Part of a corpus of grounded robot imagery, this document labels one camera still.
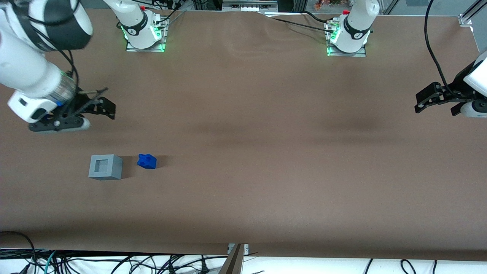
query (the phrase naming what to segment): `metal bracket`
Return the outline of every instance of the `metal bracket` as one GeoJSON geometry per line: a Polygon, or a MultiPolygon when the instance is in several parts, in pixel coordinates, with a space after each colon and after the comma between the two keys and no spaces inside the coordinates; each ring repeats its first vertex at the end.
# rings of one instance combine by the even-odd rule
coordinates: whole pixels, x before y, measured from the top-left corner
{"type": "Polygon", "coordinates": [[[464,17],[463,17],[463,14],[460,14],[458,16],[458,23],[460,24],[461,27],[470,27],[472,26],[472,20],[467,20],[467,21],[464,21],[464,17]]]}
{"type": "Polygon", "coordinates": [[[465,12],[458,16],[458,22],[462,27],[472,26],[471,19],[487,6],[487,0],[476,0],[465,12]]]}
{"type": "MultiPolygon", "coordinates": [[[[161,20],[161,15],[156,13],[155,21],[159,20],[161,20]]],[[[154,25],[154,27],[157,28],[157,30],[154,30],[154,35],[161,37],[161,39],[154,43],[154,45],[146,49],[138,49],[127,41],[125,50],[127,52],[164,52],[166,50],[166,41],[168,40],[169,18],[154,25]]]]}
{"type": "MultiPolygon", "coordinates": [[[[230,254],[230,252],[232,252],[233,250],[233,247],[235,246],[236,244],[228,244],[228,247],[226,248],[226,253],[227,254],[230,254]]],[[[243,251],[244,251],[244,255],[248,255],[248,244],[243,244],[243,251]]]]}
{"type": "Polygon", "coordinates": [[[225,260],[218,274],[241,274],[244,254],[248,254],[248,244],[229,244],[230,255],[225,260]]]}

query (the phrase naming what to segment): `white floor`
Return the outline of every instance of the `white floor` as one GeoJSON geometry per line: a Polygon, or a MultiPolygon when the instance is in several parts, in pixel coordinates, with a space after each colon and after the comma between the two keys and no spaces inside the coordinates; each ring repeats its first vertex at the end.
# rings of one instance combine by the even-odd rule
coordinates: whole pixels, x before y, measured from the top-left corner
{"type": "MultiPolygon", "coordinates": [[[[108,257],[88,257],[87,259],[104,259],[108,257]]],[[[134,259],[143,260],[146,256],[135,257],[134,259]]],[[[169,256],[154,257],[157,266],[161,266],[169,256]]],[[[174,266],[182,265],[201,258],[200,255],[188,255],[181,258],[174,266]]],[[[211,273],[217,273],[225,259],[209,259],[206,264],[211,273]]],[[[335,258],[288,258],[288,257],[246,257],[243,264],[242,274],[255,274],[261,271],[262,274],[363,274],[368,259],[335,259],[335,258]]],[[[417,274],[430,274],[432,272],[432,260],[410,260],[416,269],[417,274]]],[[[153,265],[151,260],[144,263],[153,265]]],[[[0,260],[0,274],[11,274],[20,272],[26,261],[23,259],[0,260]]],[[[109,274],[117,265],[116,262],[86,262],[73,261],[70,263],[81,274],[109,274]]],[[[412,270],[406,265],[406,270],[413,274],[412,270]]],[[[200,269],[201,264],[195,263],[195,268],[200,269]]],[[[124,263],[114,274],[126,274],[130,270],[130,263],[124,263]]],[[[29,269],[29,274],[33,273],[33,267],[29,269]]],[[[149,268],[141,267],[133,272],[134,274],[150,274],[149,268]]],[[[178,271],[179,274],[195,274],[196,270],[184,268],[178,271]]],[[[400,267],[400,260],[397,259],[374,259],[369,274],[403,274],[400,267]]],[[[466,262],[466,261],[439,261],[436,267],[436,274],[486,274],[487,262],[466,262]]]]}

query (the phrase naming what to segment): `brown table surface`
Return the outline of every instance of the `brown table surface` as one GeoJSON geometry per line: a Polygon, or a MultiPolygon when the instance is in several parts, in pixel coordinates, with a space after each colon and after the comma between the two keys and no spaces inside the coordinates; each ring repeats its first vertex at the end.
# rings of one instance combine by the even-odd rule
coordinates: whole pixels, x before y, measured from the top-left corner
{"type": "MultiPolygon", "coordinates": [[[[259,255],[487,260],[486,121],[452,105],[414,113],[440,80],[423,18],[378,17],[367,57],[341,58],[318,31],[246,12],[186,12],[166,52],[126,53],[112,11],[89,15],[80,85],[109,87],[116,119],[38,135],[0,87],[2,230],[49,249],[224,254],[245,242],[259,255]],[[138,167],[139,153],[160,167],[138,167]],[[88,178],[100,154],[124,157],[124,179],[88,178]]],[[[449,81],[478,55],[455,17],[431,18],[430,41],[449,81]]]]}

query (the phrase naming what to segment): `black cable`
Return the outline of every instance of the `black cable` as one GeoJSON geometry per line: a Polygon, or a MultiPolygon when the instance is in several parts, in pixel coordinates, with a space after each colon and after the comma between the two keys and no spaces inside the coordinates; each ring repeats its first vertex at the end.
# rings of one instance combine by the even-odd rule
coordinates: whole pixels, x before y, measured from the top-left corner
{"type": "Polygon", "coordinates": [[[129,270],[129,274],[132,274],[138,267],[140,267],[141,265],[144,264],[145,261],[147,261],[148,259],[152,258],[153,256],[148,256],[147,258],[143,259],[142,261],[140,261],[139,263],[133,265],[130,267],[130,270],[129,270]]]}
{"type": "Polygon", "coordinates": [[[64,58],[69,62],[69,64],[71,65],[72,71],[76,75],[76,90],[77,90],[79,87],[79,74],[78,74],[78,70],[76,69],[73,60],[70,59],[62,50],[58,49],[58,47],[56,47],[56,45],[52,42],[52,40],[49,39],[49,37],[47,37],[42,31],[40,31],[34,27],[33,27],[33,29],[37,34],[41,35],[44,39],[46,39],[46,41],[48,41],[54,47],[54,49],[59,51],[64,56],[64,58]]]}
{"type": "Polygon", "coordinates": [[[168,16],[166,16],[164,19],[160,20],[160,21],[157,21],[156,24],[159,24],[161,22],[164,22],[166,21],[167,19],[169,19],[178,9],[174,9],[168,16]]]}
{"type": "Polygon", "coordinates": [[[414,269],[414,267],[412,266],[411,262],[409,262],[409,261],[408,261],[408,260],[406,260],[406,259],[402,259],[402,260],[401,260],[401,268],[402,268],[402,271],[404,271],[404,273],[405,273],[405,274],[410,274],[409,272],[407,272],[407,271],[404,269],[404,265],[403,265],[403,264],[404,264],[404,262],[407,262],[407,263],[409,264],[409,266],[411,267],[412,272],[413,272],[414,274],[416,274],[416,270],[415,270],[415,269],[414,269]]]}
{"type": "Polygon", "coordinates": [[[305,10],[305,11],[303,11],[301,13],[307,14],[307,15],[311,16],[314,20],[316,20],[318,22],[322,22],[322,23],[326,23],[328,20],[333,19],[333,18],[330,18],[330,19],[327,19],[327,20],[322,20],[322,19],[316,17],[314,14],[312,14],[311,12],[309,12],[307,10],[305,10]]]}
{"type": "Polygon", "coordinates": [[[301,27],[306,27],[306,28],[310,28],[310,29],[321,30],[321,31],[324,31],[324,32],[333,32],[332,30],[327,30],[327,29],[323,29],[323,28],[317,28],[317,27],[313,27],[313,26],[303,25],[303,24],[299,24],[299,23],[291,22],[291,21],[287,21],[287,20],[282,20],[282,19],[275,18],[275,17],[271,17],[271,18],[274,19],[274,20],[277,20],[277,21],[286,22],[286,23],[294,24],[294,25],[301,26],[301,27]]]}
{"type": "MultiPolygon", "coordinates": [[[[71,8],[71,0],[67,0],[67,1],[69,1],[69,7],[71,8]]],[[[30,21],[35,22],[35,23],[38,23],[38,24],[41,24],[41,25],[45,25],[45,26],[57,26],[57,25],[64,24],[67,21],[71,20],[71,18],[73,18],[75,16],[75,12],[78,9],[79,4],[80,4],[80,0],[77,0],[76,1],[76,5],[75,5],[75,8],[69,13],[69,15],[67,15],[63,19],[56,20],[56,21],[40,21],[40,20],[37,20],[35,18],[30,17],[29,15],[26,15],[26,16],[27,16],[27,18],[30,21]]]]}
{"type": "Polygon", "coordinates": [[[31,249],[32,249],[32,258],[33,258],[33,261],[34,261],[34,273],[37,273],[37,258],[36,258],[36,248],[34,247],[34,244],[32,243],[32,241],[30,240],[30,238],[25,235],[24,233],[21,233],[21,232],[17,232],[17,231],[0,231],[0,234],[15,234],[15,235],[19,235],[19,236],[22,236],[23,238],[25,238],[28,242],[29,242],[29,245],[31,246],[31,249]]]}
{"type": "Polygon", "coordinates": [[[445,75],[443,74],[443,71],[441,70],[440,63],[436,59],[436,56],[433,53],[433,50],[431,49],[430,46],[430,39],[428,38],[428,17],[430,16],[430,10],[431,6],[433,5],[434,0],[431,0],[430,3],[428,4],[428,7],[426,9],[426,14],[425,14],[425,25],[424,25],[424,34],[425,34],[425,42],[426,42],[426,47],[428,48],[428,52],[431,55],[431,58],[433,59],[434,64],[436,65],[436,69],[438,70],[438,73],[440,74],[441,81],[443,82],[443,85],[445,88],[448,90],[448,92],[454,96],[457,99],[465,99],[464,96],[458,96],[455,94],[450,87],[448,87],[447,80],[445,79],[445,75]]]}
{"type": "Polygon", "coordinates": [[[132,255],[129,255],[125,259],[123,259],[120,262],[118,262],[118,264],[114,267],[114,269],[112,270],[112,272],[110,272],[110,274],[115,273],[115,270],[117,270],[117,268],[119,268],[124,262],[130,260],[130,258],[132,258],[132,257],[133,257],[132,255]]]}
{"type": "Polygon", "coordinates": [[[372,258],[372,259],[369,260],[369,263],[367,264],[367,267],[365,268],[364,274],[367,274],[369,272],[369,268],[370,268],[370,265],[372,264],[372,261],[373,260],[374,260],[374,258],[372,258]]]}
{"type": "Polygon", "coordinates": [[[435,274],[435,271],[436,271],[436,265],[438,264],[438,260],[435,260],[434,263],[433,263],[433,271],[432,271],[432,274],[435,274]]]}
{"type": "Polygon", "coordinates": [[[210,272],[208,266],[206,265],[205,256],[201,255],[201,271],[200,274],[207,274],[210,272]]]}
{"type": "MultiPolygon", "coordinates": [[[[208,258],[204,258],[204,260],[211,260],[211,259],[221,259],[221,258],[227,258],[227,256],[215,256],[215,257],[208,257],[208,258]]],[[[189,267],[189,265],[191,264],[194,264],[194,263],[197,263],[197,262],[200,262],[202,261],[203,259],[199,259],[199,260],[195,260],[195,261],[192,261],[192,262],[189,262],[189,263],[186,263],[182,266],[178,266],[174,269],[174,272],[180,270],[181,268],[185,268],[185,267],[189,267]]]]}

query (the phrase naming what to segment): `gray box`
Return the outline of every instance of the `gray box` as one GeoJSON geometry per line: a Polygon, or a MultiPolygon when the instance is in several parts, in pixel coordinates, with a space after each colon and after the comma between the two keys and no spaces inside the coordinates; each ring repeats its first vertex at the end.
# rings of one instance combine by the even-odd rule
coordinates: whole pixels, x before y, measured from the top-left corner
{"type": "Polygon", "coordinates": [[[120,180],[123,159],[115,154],[92,155],[89,178],[97,180],[120,180]]]}

